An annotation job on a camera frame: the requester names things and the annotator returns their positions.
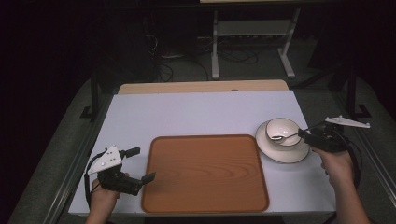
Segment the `wooden tray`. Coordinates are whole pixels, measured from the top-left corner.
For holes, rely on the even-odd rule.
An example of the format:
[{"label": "wooden tray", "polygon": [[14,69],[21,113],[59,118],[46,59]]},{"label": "wooden tray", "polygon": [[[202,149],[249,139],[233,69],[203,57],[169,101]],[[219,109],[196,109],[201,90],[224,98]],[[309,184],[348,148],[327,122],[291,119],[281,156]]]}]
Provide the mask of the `wooden tray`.
[{"label": "wooden tray", "polygon": [[269,205],[259,150],[246,134],[158,137],[144,188],[148,213],[247,213]]}]

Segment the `white mount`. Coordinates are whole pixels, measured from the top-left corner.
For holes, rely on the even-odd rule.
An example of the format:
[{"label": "white mount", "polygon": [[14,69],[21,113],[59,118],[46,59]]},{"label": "white mount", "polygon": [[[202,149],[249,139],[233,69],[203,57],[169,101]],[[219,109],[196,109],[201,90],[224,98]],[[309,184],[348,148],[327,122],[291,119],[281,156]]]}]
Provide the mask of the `white mount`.
[{"label": "white mount", "polygon": [[91,175],[94,173],[98,173],[100,171],[120,164],[122,164],[122,159],[119,153],[119,149],[115,145],[113,145],[92,166],[92,168],[88,171],[88,174]]},{"label": "white mount", "polygon": [[352,127],[358,127],[358,128],[370,128],[369,123],[363,124],[363,123],[357,122],[352,119],[344,119],[342,116],[340,116],[338,118],[331,118],[331,119],[326,118],[325,120],[330,123],[335,123],[335,124],[344,125],[344,126],[352,126]]}]

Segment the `tan board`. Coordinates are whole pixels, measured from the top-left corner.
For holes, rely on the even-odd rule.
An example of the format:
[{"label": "tan board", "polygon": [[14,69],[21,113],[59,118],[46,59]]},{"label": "tan board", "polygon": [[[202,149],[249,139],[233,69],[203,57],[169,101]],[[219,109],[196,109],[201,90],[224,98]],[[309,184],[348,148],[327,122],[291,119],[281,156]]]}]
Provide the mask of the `tan board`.
[{"label": "tan board", "polygon": [[233,80],[203,82],[167,82],[123,84],[119,94],[152,94],[175,92],[213,92],[213,91],[288,91],[284,80]]},{"label": "tan board", "polygon": [[158,137],[143,191],[148,213],[248,213],[269,198],[255,139],[247,134]]}]

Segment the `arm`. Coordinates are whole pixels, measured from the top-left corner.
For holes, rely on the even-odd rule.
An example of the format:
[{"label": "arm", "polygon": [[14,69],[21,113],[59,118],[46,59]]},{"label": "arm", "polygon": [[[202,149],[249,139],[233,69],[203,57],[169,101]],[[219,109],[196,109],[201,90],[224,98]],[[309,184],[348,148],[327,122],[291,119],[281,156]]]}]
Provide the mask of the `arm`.
[{"label": "arm", "polygon": [[120,197],[119,192],[102,189],[98,179],[92,182],[92,188],[96,186],[97,188],[92,191],[91,211],[85,221],[86,224],[106,224]]},{"label": "arm", "polygon": [[322,158],[322,168],[326,170],[330,184],[334,187],[340,223],[370,223],[353,184],[352,160],[348,152],[328,153],[318,148],[313,150]]}]

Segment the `table surface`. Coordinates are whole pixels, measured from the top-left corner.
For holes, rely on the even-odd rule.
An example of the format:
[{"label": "table surface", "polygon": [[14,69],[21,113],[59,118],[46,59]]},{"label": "table surface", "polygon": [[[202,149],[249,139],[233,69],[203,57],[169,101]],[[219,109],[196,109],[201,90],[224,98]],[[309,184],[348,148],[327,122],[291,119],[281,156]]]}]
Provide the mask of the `table surface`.
[{"label": "table surface", "polygon": [[[230,81],[223,84],[233,85],[237,82]],[[270,86],[265,85],[265,81],[257,83],[260,83],[259,86],[264,90],[265,87]],[[197,84],[184,83],[184,86],[190,85]],[[115,95],[91,158],[113,144],[119,149],[140,147],[140,154],[124,159],[121,169],[131,177],[140,178],[146,173],[150,144],[159,136],[208,134],[255,136],[256,130],[263,122],[274,118],[292,119],[302,129],[307,127],[293,91],[225,91],[222,88],[220,91],[210,92],[204,92],[205,88],[193,92],[183,90],[186,88],[174,89],[176,93],[157,93],[155,88],[152,88],[153,93],[122,94],[121,92]],[[304,160],[291,164],[273,161],[261,152],[260,157],[270,198],[268,209],[260,214],[335,211],[333,190],[328,177],[320,168],[321,160],[316,153],[309,152]],[[137,196],[122,194],[113,213],[147,215],[141,208],[141,198],[142,192]],[[79,215],[89,213],[83,178],[78,184],[69,213]]]}]

